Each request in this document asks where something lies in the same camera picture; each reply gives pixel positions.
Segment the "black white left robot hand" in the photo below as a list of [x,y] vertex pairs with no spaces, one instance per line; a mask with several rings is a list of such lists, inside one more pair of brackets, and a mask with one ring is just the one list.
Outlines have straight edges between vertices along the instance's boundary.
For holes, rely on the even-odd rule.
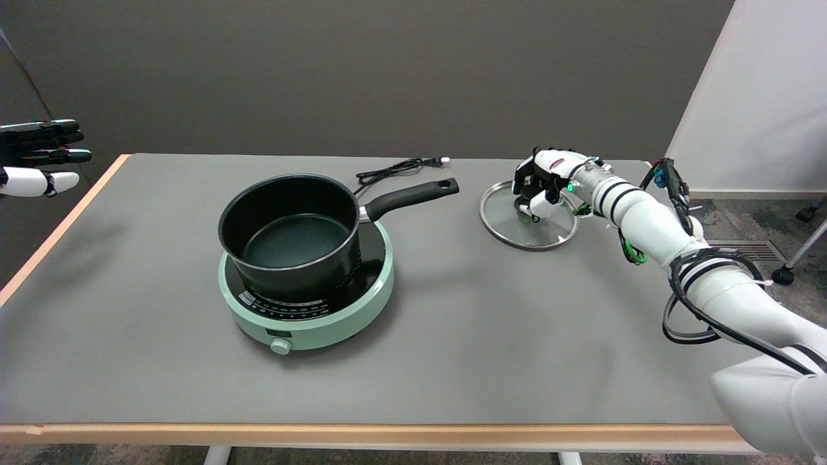
[[2,197],[52,198],[73,189],[81,179],[73,171],[44,167],[91,161],[90,150],[70,146],[85,139],[74,119],[33,121],[1,127]]

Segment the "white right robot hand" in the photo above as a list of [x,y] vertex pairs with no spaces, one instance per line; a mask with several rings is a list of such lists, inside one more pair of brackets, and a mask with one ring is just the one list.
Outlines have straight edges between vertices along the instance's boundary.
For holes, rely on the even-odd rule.
[[515,209],[535,223],[552,216],[562,206],[562,191],[569,191],[575,171],[589,159],[571,150],[534,149],[514,171]]

